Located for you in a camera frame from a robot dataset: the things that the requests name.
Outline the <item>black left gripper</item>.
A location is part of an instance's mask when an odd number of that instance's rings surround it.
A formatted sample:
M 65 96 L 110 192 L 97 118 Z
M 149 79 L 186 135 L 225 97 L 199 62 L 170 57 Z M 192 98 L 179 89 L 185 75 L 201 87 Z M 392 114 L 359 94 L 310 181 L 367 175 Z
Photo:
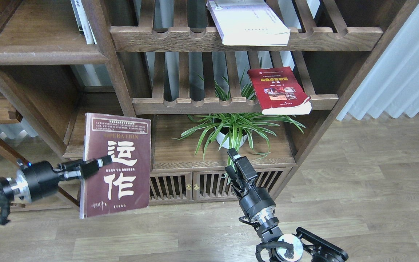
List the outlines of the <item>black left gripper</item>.
M 106 155 L 99 159 L 60 163 L 58 169 L 54 169 L 48 161 L 25 165 L 21 159 L 17 159 L 20 169 L 15 178 L 15 199 L 29 203 L 40 200 L 58 192 L 60 181 L 87 179 L 111 163 L 111 156 Z

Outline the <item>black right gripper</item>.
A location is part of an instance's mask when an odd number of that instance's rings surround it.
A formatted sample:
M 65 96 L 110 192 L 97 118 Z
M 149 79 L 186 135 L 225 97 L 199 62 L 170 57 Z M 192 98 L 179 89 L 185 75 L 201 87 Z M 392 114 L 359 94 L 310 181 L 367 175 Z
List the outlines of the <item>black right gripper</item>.
M 226 166 L 225 170 L 235 195 L 242 197 L 239 205 L 250 222 L 258 222 L 256 216 L 264 209 L 273 210 L 276 204 L 267 189 L 253 186 L 258 173 L 249 159 L 234 148 L 228 149 L 227 153 L 232 164 Z

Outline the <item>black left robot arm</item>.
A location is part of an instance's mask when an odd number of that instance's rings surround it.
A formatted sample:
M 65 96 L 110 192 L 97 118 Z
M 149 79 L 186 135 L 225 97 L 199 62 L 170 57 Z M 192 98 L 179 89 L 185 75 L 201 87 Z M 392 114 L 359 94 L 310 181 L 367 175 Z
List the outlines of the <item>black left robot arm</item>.
M 58 164 L 57 168 L 48 161 L 23 164 L 15 178 L 0 177 L 0 225 L 10 222 L 10 203 L 15 199 L 29 203 L 48 197 L 58 191 L 60 181 L 85 180 L 96 174 L 100 168 L 112 163 L 110 155 L 99 159 L 74 160 Z

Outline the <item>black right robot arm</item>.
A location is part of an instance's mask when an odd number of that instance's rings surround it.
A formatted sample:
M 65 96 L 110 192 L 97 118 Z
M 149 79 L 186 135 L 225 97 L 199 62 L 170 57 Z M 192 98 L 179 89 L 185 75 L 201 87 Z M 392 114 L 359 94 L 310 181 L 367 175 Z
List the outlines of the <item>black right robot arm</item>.
M 296 234 L 282 233 L 274 215 L 276 204 L 267 189 L 256 186 L 258 174 L 249 159 L 240 156 L 234 148 L 227 153 L 232 165 L 226 167 L 226 173 L 231 178 L 231 187 L 244 214 L 239 220 L 253 226 L 261 239 L 255 250 L 259 262 L 263 261 L 261 252 L 264 249 L 268 251 L 271 262 L 297 262 L 304 252 L 311 255 L 313 262 L 348 260 L 346 251 L 302 227 L 296 229 Z

